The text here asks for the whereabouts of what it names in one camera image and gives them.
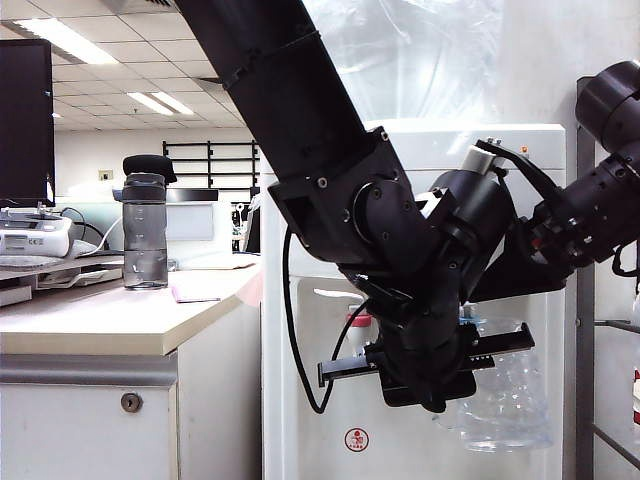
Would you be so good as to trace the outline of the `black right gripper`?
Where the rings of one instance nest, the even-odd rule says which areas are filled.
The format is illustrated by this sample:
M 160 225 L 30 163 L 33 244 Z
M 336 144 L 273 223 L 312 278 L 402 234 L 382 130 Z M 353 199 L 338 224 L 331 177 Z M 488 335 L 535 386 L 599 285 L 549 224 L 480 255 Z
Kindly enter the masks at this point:
M 510 226 L 502 254 L 481 275 L 469 297 L 471 302 L 556 291 L 566 286 L 570 268 L 536 260 L 529 233 L 524 218 Z

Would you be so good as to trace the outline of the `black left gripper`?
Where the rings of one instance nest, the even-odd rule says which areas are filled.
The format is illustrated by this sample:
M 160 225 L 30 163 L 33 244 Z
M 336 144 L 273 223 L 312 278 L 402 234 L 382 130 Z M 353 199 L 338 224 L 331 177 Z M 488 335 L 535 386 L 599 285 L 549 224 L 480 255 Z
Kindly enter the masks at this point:
M 391 407 L 421 405 L 442 413 L 448 400 L 465 398 L 476 392 L 473 372 L 495 366 L 493 357 L 535 346 L 528 326 L 515 332 L 482 337 L 472 323 L 456 329 L 454 339 L 425 357 L 413 358 L 407 352 L 398 358 L 384 350 L 384 339 L 364 347 L 364 353 L 318 364 L 318 381 L 378 373 L 384 400 Z

